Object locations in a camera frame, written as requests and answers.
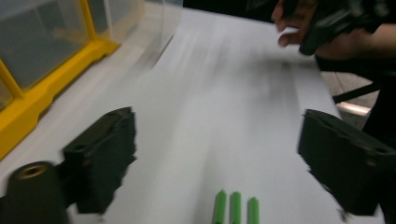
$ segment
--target yellow frame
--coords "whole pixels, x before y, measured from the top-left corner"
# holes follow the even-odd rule
[[[89,43],[67,62],[56,68],[28,91],[23,91],[0,60],[0,79],[13,96],[13,101],[0,111],[0,160],[38,123],[40,114],[50,106],[53,97],[80,75],[90,64],[114,52],[120,44],[96,35],[88,1],[81,0]]]

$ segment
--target black device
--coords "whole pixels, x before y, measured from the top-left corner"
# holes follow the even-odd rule
[[[373,216],[380,205],[386,223],[396,224],[396,149],[332,115],[307,110],[298,153],[343,214]]]
[[[66,208],[103,214],[135,160],[130,107],[103,115],[63,149],[64,161],[38,161],[17,169],[0,199],[2,224],[66,224]]]
[[[284,0],[283,17],[290,17],[298,4],[299,0]],[[389,14],[387,0],[318,0],[299,51],[313,55],[319,46],[357,28],[373,33]]]

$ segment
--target white table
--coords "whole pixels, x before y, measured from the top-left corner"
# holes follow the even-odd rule
[[[152,70],[137,72],[136,53],[123,47],[90,68],[0,162],[0,180],[32,161],[61,161],[61,148],[90,124],[131,105],[138,161],[106,223],[211,223],[221,189],[242,192],[243,223],[252,196],[261,223],[342,223],[296,153],[304,111],[337,112],[314,60],[280,49],[277,37],[269,24],[184,10]],[[75,213],[77,224],[98,220]]]

